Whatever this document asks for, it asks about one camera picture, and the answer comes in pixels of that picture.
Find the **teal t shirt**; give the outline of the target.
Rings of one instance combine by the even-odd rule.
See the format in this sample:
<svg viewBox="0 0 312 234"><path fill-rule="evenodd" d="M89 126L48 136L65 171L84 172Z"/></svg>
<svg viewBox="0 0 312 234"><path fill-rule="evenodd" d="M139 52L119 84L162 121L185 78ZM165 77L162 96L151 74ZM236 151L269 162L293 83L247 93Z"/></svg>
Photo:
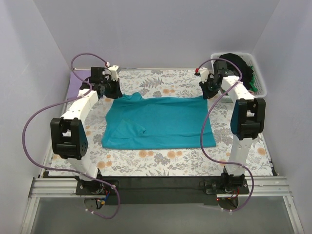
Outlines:
<svg viewBox="0 0 312 234"><path fill-rule="evenodd" d="M101 143L115 150L215 147L207 112L208 103L202 97L124 95L113 101L106 115Z"/></svg>

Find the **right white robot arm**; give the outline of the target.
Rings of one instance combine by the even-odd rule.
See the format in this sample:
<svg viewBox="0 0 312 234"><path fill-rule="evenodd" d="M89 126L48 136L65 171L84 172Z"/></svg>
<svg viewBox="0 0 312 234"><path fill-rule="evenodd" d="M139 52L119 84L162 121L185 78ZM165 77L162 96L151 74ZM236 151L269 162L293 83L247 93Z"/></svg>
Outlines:
<svg viewBox="0 0 312 234"><path fill-rule="evenodd" d="M236 55L224 55L213 59L213 73L200 65L195 74L204 99L229 96L234 103L230 122L233 144L229 161L225 163L218 186L227 193L238 192L247 185L244 183L245 163L253 141L264 129L266 102L250 92L253 70Z"/></svg>

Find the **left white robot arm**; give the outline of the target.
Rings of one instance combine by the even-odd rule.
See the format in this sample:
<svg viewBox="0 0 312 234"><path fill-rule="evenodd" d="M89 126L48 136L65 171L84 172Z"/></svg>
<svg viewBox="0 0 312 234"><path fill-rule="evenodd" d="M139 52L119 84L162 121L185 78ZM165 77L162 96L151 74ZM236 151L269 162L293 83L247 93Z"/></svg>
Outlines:
<svg viewBox="0 0 312 234"><path fill-rule="evenodd" d="M104 184L97 179L98 169L87 159L88 141L84 122L93 106L105 96L111 99L122 97L117 65L91 67L90 76L81 84L78 100L59 118L50 122L52 149L54 154L67 160L82 180L88 181L87 189L93 195L103 191Z"/></svg>

